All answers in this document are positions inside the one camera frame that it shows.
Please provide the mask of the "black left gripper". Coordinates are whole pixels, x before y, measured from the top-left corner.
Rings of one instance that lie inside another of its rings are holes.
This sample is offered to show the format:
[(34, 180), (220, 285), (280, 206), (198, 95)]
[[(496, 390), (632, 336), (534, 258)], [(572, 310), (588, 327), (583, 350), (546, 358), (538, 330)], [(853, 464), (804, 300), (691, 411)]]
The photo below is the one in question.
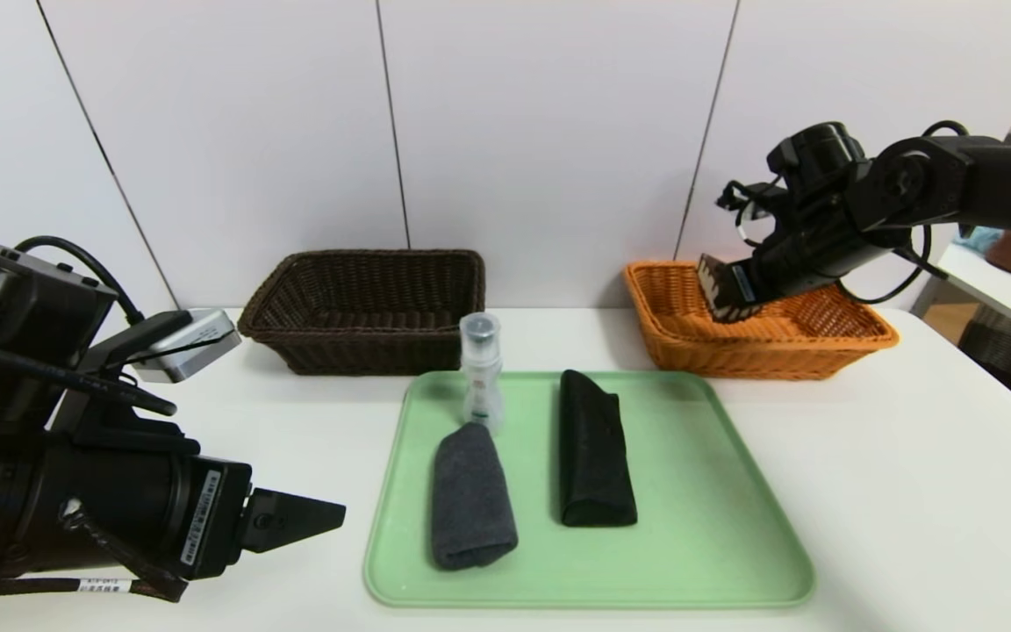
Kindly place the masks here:
[(221, 575), (240, 549), (266, 553), (324, 535), (348, 512), (264, 488), (244, 509), (252, 468), (201, 456), (197, 441), (180, 433), (52, 433), (41, 448), (41, 571), (118, 564), (84, 528), (65, 527), (71, 500), (109, 540), (186, 580)]

